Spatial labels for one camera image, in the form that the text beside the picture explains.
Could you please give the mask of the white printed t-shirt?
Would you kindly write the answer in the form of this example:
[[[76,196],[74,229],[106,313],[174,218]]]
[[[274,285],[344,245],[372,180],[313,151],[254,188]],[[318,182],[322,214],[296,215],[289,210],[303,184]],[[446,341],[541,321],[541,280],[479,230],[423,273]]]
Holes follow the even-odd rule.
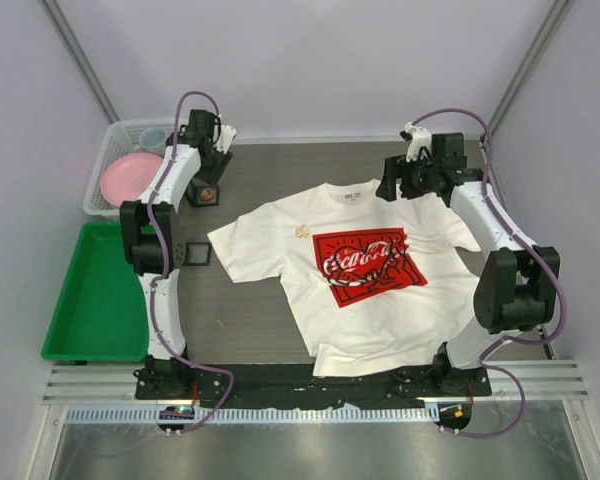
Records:
[[[317,376],[428,364],[473,316],[468,227],[433,194],[388,202],[378,185],[322,184],[208,236],[233,282],[279,280]]]

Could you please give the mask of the gold flower brooch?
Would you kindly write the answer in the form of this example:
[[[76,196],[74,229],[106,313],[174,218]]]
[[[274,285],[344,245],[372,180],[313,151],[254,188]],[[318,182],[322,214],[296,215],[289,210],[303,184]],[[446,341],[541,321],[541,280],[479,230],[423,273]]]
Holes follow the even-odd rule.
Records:
[[[306,225],[301,225],[295,230],[295,234],[297,238],[309,238],[310,229]]]

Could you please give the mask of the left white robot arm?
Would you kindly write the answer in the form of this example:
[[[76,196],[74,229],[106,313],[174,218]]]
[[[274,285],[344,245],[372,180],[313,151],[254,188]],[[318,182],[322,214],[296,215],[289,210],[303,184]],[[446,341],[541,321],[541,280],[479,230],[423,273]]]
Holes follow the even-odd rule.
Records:
[[[188,121],[167,136],[164,158],[148,187],[119,208],[125,260],[139,280],[148,320],[147,355],[134,372],[138,399],[180,399],[192,389],[178,305],[179,274],[188,254],[178,235],[178,208],[195,179],[217,189],[235,135],[219,114],[192,109]]]

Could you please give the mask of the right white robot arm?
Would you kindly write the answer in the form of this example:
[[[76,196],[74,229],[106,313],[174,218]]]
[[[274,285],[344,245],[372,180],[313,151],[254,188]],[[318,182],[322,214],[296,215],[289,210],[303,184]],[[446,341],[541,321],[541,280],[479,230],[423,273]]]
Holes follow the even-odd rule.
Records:
[[[497,349],[553,318],[560,257],[519,231],[484,183],[484,171],[469,167],[462,134],[432,134],[408,124],[400,135],[406,152],[386,158],[377,197],[438,196],[466,224],[486,260],[473,319],[432,361],[433,386],[452,395],[480,381],[484,361]]]

